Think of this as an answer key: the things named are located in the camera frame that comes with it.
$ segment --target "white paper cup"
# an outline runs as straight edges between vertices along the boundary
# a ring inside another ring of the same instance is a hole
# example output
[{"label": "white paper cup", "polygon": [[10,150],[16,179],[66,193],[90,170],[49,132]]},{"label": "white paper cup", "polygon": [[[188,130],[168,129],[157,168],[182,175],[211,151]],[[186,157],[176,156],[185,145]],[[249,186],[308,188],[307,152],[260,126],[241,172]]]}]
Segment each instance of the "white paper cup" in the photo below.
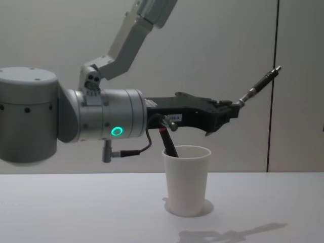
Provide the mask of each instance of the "white paper cup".
[{"label": "white paper cup", "polygon": [[169,209],[175,215],[193,217],[203,210],[211,151],[198,146],[176,146],[176,150],[179,157],[162,152]]}]

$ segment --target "silver cylindrical joint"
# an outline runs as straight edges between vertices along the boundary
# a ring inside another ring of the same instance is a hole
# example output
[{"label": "silver cylindrical joint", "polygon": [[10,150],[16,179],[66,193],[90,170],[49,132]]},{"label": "silver cylindrical joint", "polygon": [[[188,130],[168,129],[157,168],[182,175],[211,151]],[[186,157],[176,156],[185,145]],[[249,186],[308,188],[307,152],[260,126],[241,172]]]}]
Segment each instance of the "silver cylindrical joint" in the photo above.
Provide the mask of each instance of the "silver cylindrical joint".
[{"label": "silver cylindrical joint", "polygon": [[57,147],[56,76],[26,67],[0,69],[0,158],[47,159]]},{"label": "silver cylindrical joint", "polygon": [[146,128],[146,105],[138,90],[102,90],[101,105],[87,105],[76,91],[79,104],[79,140],[111,140],[140,137]]}]

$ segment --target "white table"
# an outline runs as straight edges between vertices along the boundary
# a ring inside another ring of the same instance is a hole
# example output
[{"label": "white table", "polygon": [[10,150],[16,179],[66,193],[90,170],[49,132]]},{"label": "white table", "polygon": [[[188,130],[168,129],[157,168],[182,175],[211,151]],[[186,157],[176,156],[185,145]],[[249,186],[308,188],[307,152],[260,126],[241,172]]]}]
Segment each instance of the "white table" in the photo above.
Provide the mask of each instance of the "white table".
[{"label": "white table", "polygon": [[196,218],[164,197],[164,174],[1,175],[0,242],[324,242],[324,173],[210,173]]}]

